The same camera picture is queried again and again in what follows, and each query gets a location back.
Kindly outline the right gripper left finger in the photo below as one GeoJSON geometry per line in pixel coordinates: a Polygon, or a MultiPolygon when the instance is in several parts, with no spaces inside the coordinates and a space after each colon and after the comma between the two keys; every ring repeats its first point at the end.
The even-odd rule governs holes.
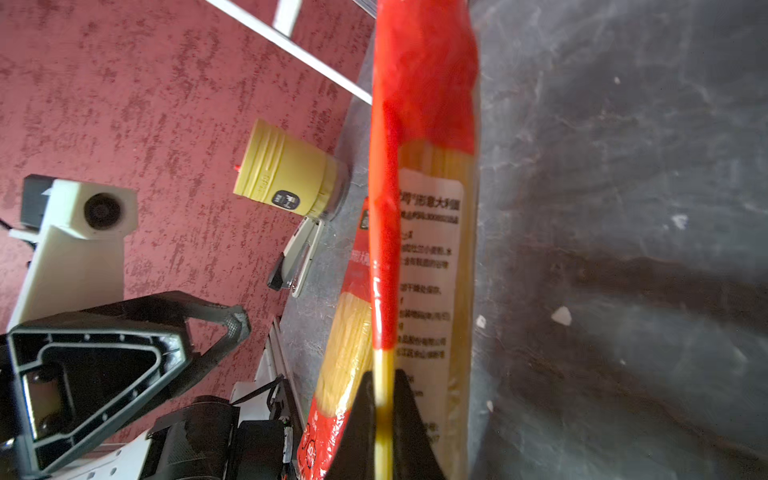
{"type": "Polygon", "coordinates": [[[341,442],[325,476],[326,480],[374,478],[375,426],[373,374],[368,371],[361,379],[341,442]]]}

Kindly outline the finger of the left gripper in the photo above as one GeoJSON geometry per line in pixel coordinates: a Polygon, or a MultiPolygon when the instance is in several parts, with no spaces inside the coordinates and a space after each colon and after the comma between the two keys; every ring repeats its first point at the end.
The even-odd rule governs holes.
{"type": "Polygon", "coordinates": [[[192,362],[183,320],[62,314],[6,337],[18,471],[51,474],[169,399],[192,362]]]}
{"type": "Polygon", "coordinates": [[[168,291],[93,307],[91,313],[121,320],[182,328],[190,351],[190,363],[171,381],[169,396],[180,396],[204,379],[251,334],[251,324],[240,305],[226,306],[181,291],[168,291]],[[194,345],[197,325],[217,326],[221,336],[207,350],[194,345]]]}

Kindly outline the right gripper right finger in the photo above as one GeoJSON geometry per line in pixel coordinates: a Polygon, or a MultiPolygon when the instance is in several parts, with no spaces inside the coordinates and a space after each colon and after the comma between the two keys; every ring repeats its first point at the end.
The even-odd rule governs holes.
{"type": "Polygon", "coordinates": [[[393,410],[394,478],[445,480],[429,442],[406,373],[395,371],[393,410]]]}

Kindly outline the red spaghetti bag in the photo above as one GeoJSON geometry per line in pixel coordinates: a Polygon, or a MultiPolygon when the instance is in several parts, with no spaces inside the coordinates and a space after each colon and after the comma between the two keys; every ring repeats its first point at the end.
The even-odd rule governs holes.
{"type": "Polygon", "coordinates": [[[369,201],[363,202],[308,420],[297,451],[298,477],[326,477],[364,374],[372,366],[369,201]]]}
{"type": "Polygon", "coordinates": [[[369,151],[374,475],[402,369],[446,479],[468,474],[479,52],[465,1],[377,5],[369,151]]]}

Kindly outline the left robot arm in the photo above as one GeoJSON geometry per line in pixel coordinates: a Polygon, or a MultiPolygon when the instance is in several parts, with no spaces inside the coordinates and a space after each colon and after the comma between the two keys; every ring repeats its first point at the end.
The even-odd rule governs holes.
{"type": "Polygon", "coordinates": [[[250,335],[245,310],[166,292],[21,323],[1,337],[5,479],[293,479],[303,416],[272,324],[250,382],[188,392],[250,335]]]}

